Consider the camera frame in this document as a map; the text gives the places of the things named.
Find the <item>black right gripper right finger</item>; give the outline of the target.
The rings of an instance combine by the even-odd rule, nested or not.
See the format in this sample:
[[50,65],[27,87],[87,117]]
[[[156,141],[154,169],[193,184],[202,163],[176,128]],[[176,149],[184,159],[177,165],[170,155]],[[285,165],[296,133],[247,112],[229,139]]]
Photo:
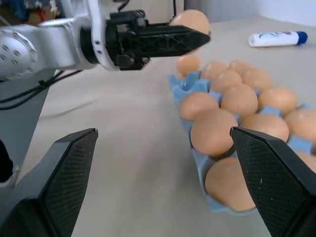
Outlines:
[[232,127],[249,193],[273,237],[316,235],[316,174],[281,139]]

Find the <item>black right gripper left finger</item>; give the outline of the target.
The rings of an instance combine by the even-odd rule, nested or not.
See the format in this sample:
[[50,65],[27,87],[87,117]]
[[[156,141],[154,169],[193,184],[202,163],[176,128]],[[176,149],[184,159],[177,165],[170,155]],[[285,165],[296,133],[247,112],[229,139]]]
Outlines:
[[89,180],[98,131],[55,141],[0,205],[2,237],[70,237]]

